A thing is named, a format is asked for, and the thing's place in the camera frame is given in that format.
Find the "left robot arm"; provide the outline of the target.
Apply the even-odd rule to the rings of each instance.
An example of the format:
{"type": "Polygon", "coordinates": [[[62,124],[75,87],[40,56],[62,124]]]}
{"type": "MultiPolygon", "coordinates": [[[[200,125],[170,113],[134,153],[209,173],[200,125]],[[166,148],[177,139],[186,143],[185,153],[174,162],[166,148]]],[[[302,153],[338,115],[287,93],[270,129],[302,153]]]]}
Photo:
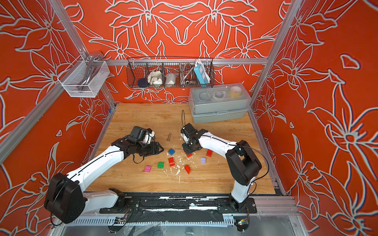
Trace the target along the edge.
{"type": "Polygon", "coordinates": [[[130,155],[157,155],[164,149],[160,143],[132,143],[126,139],[114,141],[104,152],[85,165],[67,174],[57,173],[50,180],[44,208],[63,223],[68,224],[81,214],[102,208],[124,210],[125,194],[115,188],[103,192],[87,192],[87,188],[102,174],[130,155]]]}

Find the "pink lego brick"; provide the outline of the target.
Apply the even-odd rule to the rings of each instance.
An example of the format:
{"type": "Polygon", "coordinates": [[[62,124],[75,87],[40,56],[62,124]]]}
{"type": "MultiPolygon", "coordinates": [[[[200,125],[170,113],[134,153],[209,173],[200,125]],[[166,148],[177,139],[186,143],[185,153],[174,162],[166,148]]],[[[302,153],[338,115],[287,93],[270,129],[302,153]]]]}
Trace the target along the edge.
{"type": "Polygon", "coordinates": [[[151,172],[151,169],[152,169],[151,166],[146,165],[145,168],[144,168],[144,172],[150,173],[150,172],[151,172]]]}

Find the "red square lego brick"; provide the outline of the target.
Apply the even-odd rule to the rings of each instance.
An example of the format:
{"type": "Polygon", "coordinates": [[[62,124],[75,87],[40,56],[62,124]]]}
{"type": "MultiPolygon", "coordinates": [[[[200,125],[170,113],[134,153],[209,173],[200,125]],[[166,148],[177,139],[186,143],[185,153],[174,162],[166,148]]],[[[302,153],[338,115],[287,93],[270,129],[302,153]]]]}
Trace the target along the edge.
{"type": "Polygon", "coordinates": [[[169,163],[169,166],[172,167],[172,166],[175,166],[175,161],[174,161],[174,158],[171,157],[168,159],[168,163],[169,163]]]}

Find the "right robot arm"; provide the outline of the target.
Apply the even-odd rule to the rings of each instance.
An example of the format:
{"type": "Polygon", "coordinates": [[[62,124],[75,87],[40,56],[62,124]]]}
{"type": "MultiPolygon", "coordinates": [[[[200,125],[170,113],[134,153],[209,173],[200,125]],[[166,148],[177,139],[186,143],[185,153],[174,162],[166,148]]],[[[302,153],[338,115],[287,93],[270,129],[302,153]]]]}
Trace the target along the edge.
{"type": "Polygon", "coordinates": [[[234,178],[234,186],[230,194],[231,202],[238,207],[245,204],[250,195],[250,187],[262,169],[261,162],[249,144],[244,140],[232,142],[222,139],[205,129],[196,130],[192,124],[185,125],[180,133],[186,154],[204,148],[226,159],[234,178]]]}

